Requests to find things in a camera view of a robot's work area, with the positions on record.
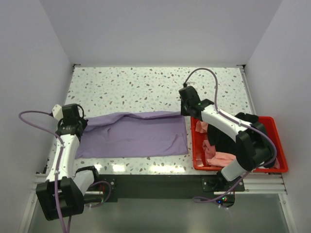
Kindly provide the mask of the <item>purple t shirt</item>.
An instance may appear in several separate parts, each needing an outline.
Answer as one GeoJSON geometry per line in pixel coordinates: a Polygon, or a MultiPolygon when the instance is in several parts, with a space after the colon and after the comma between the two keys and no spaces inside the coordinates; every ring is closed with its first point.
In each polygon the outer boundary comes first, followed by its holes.
{"type": "Polygon", "coordinates": [[[178,112],[112,113],[91,117],[76,158],[139,158],[188,153],[185,118],[178,112]]]}

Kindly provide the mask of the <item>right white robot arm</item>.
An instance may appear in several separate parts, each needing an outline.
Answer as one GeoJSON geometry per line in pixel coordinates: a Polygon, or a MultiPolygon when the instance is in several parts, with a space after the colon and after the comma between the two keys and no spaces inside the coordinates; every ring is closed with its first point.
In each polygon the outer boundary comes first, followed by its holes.
{"type": "Polygon", "coordinates": [[[216,184],[227,191],[238,177],[248,174],[260,166],[274,165],[277,150],[269,138],[265,126],[259,121],[251,123],[222,111],[217,100],[201,100],[193,86],[179,90],[181,115],[190,116],[212,126],[217,130],[213,139],[225,138],[233,147],[236,158],[217,173],[216,184]]]}

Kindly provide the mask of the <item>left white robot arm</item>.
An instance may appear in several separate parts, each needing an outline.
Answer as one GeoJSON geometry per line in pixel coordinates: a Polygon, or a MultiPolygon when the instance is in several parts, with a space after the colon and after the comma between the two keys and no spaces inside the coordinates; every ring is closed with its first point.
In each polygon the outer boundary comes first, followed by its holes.
{"type": "Polygon", "coordinates": [[[101,179],[95,166],[73,169],[81,138],[87,127],[79,104],[56,105],[52,116],[58,120],[56,152],[45,182],[36,187],[36,195],[48,221],[81,214],[87,203],[87,189],[96,190],[101,179]]]}

